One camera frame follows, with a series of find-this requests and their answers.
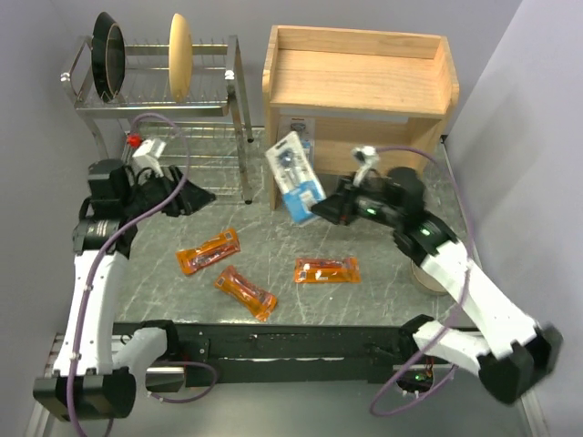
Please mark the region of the blue razor blister pack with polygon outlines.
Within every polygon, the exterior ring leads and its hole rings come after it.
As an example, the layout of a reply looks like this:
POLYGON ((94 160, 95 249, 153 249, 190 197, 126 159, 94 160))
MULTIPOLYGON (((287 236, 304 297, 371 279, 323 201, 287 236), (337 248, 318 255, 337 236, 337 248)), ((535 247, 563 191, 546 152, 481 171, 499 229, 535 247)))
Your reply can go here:
POLYGON ((314 117, 281 116, 278 127, 278 139, 282 139, 292 131, 296 132, 302 143, 304 154, 312 164, 314 161, 315 128, 316 123, 314 117))
POLYGON ((325 200, 325 192, 298 133, 288 133, 265 152, 265 157, 292 221, 303 226, 317 219, 312 207, 325 200))

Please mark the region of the wooden two-tier shelf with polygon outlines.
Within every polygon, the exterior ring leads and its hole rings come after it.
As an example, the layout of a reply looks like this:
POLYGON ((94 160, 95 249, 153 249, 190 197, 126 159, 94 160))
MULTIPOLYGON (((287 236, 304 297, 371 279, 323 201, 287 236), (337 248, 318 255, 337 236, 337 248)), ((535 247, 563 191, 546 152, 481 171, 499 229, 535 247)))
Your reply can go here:
POLYGON ((315 120, 319 174, 355 171, 357 146, 432 153, 459 95, 444 36, 275 25, 262 74, 265 144, 288 110, 315 120))

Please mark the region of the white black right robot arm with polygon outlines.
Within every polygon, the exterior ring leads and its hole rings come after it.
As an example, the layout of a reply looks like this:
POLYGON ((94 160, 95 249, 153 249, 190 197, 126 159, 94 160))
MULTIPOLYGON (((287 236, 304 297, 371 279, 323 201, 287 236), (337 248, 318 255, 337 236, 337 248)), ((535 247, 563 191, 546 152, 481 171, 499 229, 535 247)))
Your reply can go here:
POLYGON ((410 168, 383 178, 367 171, 341 179, 335 192, 311 208, 334 225, 369 219, 393 231, 396 247, 452 297, 476 335, 420 315, 403 325, 398 350, 411 366, 425 356, 474 374, 497 401, 511 405, 549 376, 563 336, 515 305, 476 265, 451 228, 425 207, 425 186, 410 168))

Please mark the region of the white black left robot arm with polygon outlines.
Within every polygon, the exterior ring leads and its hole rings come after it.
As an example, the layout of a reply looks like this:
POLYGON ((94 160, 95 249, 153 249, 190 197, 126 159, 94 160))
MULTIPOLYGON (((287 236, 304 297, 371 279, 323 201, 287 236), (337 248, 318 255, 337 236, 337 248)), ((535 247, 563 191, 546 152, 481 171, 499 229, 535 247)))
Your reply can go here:
POLYGON ((50 376, 36 379, 33 396, 61 422, 129 416, 147 369, 168 366, 181 354, 171 320, 146 321, 114 351, 118 293, 138 223, 158 212, 192 215, 215 201, 214 193, 170 166, 134 171, 120 159, 88 168, 90 194, 73 231, 75 285, 62 346, 50 376))

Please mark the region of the orange razor pack left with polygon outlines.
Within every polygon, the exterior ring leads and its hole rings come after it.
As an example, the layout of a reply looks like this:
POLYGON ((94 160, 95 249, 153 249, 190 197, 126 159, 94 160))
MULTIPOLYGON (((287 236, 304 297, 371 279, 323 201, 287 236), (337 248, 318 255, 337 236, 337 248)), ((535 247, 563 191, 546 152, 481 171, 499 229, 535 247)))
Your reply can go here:
POLYGON ((229 228, 195 249, 178 251, 176 258, 181 272, 190 276, 239 251, 240 241, 237 231, 229 228))

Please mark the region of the orange razor pack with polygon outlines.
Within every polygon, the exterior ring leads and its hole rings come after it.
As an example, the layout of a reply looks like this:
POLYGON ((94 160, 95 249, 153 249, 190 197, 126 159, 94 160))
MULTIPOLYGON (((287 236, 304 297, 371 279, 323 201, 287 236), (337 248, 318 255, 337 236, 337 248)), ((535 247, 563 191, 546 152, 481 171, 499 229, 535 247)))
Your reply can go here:
POLYGON ((181 272, 190 276, 239 251, 240 241, 237 231, 229 228, 195 249, 178 251, 176 258, 181 272))
POLYGON ((360 283, 361 274, 355 257, 343 259, 296 259, 294 282, 308 284, 360 283))
POLYGON ((232 296, 261 322, 268 320, 278 304, 272 293, 250 282, 232 265, 221 272, 214 287, 232 296))

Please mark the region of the orange razor pack right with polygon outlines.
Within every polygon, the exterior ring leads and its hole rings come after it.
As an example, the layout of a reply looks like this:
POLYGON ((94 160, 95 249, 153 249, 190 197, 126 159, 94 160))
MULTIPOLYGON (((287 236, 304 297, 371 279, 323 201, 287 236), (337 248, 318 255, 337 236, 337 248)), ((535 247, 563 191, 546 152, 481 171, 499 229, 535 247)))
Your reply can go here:
POLYGON ((308 284, 360 283, 361 274, 355 257, 343 259, 296 259, 294 282, 308 284))

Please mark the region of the metal dish rack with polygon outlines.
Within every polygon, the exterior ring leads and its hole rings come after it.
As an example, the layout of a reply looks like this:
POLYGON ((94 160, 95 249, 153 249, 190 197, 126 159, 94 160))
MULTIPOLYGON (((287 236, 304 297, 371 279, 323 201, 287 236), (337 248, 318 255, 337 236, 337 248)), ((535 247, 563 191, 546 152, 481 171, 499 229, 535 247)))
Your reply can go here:
POLYGON ((99 121, 114 120, 127 133, 137 116, 159 113, 182 129, 191 154, 187 171, 196 183, 224 201, 252 203, 248 148, 254 135, 238 37, 193 45, 189 92, 181 103, 170 93, 168 45, 127 44, 125 80, 109 103, 95 89, 90 47, 90 36, 77 39, 60 82, 101 157, 110 154, 99 121))

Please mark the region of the beige ceramic bowl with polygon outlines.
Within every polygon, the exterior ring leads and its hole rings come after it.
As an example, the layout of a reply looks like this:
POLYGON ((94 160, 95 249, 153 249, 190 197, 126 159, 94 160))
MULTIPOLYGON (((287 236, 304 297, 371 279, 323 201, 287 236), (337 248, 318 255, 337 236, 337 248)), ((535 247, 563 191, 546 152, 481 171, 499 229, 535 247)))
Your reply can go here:
POLYGON ((446 289, 432 276, 423 271, 413 261, 411 262, 411 273, 414 285, 419 291, 435 296, 447 296, 446 289))

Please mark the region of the orange razor pack middle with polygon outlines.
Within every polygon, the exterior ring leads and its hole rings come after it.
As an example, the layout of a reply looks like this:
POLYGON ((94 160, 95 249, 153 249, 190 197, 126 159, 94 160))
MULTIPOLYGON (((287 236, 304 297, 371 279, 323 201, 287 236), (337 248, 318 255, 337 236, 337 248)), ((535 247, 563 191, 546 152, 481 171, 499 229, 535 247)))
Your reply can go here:
POLYGON ((272 293, 250 282, 232 265, 221 272, 214 287, 232 296, 261 322, 268 320, 278 304, 272 293))

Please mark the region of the beige wooden plate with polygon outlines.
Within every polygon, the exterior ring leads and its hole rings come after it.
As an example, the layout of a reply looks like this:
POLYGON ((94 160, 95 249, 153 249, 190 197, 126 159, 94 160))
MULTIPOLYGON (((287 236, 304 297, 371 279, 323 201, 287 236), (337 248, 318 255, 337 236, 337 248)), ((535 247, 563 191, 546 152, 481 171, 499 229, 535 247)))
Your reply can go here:
POLYGON ((192 40, 188 20, 172 17, 169 32, 169 88, 175 102, 186 100, 192 75, 192 40))

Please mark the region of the black plate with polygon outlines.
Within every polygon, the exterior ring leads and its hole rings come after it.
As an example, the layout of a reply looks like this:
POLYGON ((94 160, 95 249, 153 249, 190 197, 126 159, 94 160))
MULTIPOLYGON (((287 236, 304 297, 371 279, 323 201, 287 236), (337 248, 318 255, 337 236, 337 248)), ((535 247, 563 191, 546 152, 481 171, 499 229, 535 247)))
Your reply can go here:
POLYGON ((107 12, 101 12, 94 24, 91 68, 98 97, 105 103, 115 99, 125 79, 125 42, 119 24, 107 12))

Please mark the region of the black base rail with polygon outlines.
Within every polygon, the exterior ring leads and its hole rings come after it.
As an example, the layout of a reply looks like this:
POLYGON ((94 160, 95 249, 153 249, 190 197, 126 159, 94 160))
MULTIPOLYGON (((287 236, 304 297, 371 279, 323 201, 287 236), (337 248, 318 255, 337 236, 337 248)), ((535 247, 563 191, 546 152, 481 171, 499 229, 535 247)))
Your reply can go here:
POLYGON ((221 383, 384 383, 418 348, 394 326, 199 324, 177 326, 179 356, 221 383))

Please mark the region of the aluminium frame rail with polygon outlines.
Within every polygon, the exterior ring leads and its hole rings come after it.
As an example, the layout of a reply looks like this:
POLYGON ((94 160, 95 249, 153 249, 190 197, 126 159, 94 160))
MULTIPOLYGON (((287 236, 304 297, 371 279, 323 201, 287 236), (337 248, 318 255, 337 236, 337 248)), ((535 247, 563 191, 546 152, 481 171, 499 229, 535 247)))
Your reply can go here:
MULTIPOLYGON (((138 358, 129 356, 137 350, 137 345, 153 338, 153 329, 140 334, 138 340, 127 334, 111 338, 110 349, 113 363, 119 367, 110 375, 88 375, 76 377, 76 384, 86 385, 89 397, 81 401, 77 408, 80 421, 124 419, 129 416, 138 396, 163 397, 168 393, 179 391, 184 385, 185 371, 181 366, 171 366, 167 362, 152 362, 143 366, 149 356, 145 349, 138 350, 138 358), (122 354, 122 360, 116 355, 122 354)), ((45 366, 45 374, 35 379, 33 397, 35 407, 27 425, 26 436, 47 436, 53 422, 69 422, 66 407, 66 377, 55 370, 55 363, 61 347, 65 345, 64 337, 55 337, 53 347, 45 366)))

